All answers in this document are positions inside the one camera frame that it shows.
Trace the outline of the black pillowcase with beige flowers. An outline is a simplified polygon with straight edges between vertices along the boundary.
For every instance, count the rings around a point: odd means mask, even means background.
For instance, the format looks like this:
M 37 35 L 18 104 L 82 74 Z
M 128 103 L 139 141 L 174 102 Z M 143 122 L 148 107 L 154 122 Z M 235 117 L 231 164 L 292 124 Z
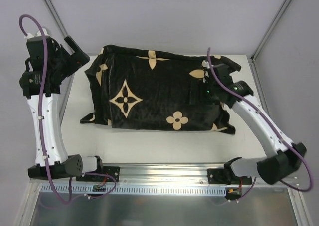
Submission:
M 220 100 L 209 100 L 219 85 L 204 90 L 205 56 L 104 46 L 85 71 L 94 110 L 82 124 L 117 129 L 219 131 L 234 135 Z

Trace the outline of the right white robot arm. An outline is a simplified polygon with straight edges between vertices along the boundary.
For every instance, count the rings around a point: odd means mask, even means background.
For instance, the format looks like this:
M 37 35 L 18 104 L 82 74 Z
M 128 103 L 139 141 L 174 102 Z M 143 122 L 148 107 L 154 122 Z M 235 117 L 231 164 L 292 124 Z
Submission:
M 260 142 L 264 158 L 234 158 L 224 164 L 224 180 L 234 184 L 241 177 L 260 177 L 274 185 L 296 172 L 306 153 L 302 143 L 294 143 L 274 124 L 260 106 L 253 90 L 245 81 L 234 82 L 228 64 L 202 62 L 204 79 L 201 99 L 206 103 L 222 102 L 247 124 Z

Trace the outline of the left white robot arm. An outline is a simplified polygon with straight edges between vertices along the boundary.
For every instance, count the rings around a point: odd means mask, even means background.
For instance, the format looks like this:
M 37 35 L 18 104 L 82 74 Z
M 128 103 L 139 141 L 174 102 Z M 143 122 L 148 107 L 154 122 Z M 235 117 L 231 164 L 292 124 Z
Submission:
M 31 179 L 38 180 L 79 177 L 87 173 L 92 181 L 99 181 L 104 176 L 101 158 L 68 155 L 62 139 L 60 85 L 90 60 L 70 36 L 64 40 L 73 54 L 49 35 L 27 37 L 30 57 L 25 61 L 26 70 L 19 84 L 32 113 L 36 138 L 35 165 L 27 171 Z

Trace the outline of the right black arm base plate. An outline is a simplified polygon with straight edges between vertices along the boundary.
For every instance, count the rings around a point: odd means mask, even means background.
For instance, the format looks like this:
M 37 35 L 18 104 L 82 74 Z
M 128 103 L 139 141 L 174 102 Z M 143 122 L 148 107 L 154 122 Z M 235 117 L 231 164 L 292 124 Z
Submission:
M 207 179 L 209 184 L 243 184 L 251 185 L 253 180 L 251 177 L 236 176 L 231 170 L 224 168 L 209 168 L 207 169 Z

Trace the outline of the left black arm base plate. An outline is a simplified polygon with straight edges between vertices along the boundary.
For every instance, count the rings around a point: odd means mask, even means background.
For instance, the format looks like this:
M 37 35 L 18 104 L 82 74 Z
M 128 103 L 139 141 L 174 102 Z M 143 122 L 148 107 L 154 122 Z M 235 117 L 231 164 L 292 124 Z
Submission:
M 120 167 L 118 166 L 103 166 L 101 169 L 97 169 L 93 171 L 93 173 L 103 174 L 112 176 L 116 182 L 119 181 L 120 176 Z M 75 180 L 78 182 L 98 182 L 101 183 L 104 181 L 104 176 L 97 176 L 97 175 L 88 175 L 86 173 L 84 176 L 76 177 Z

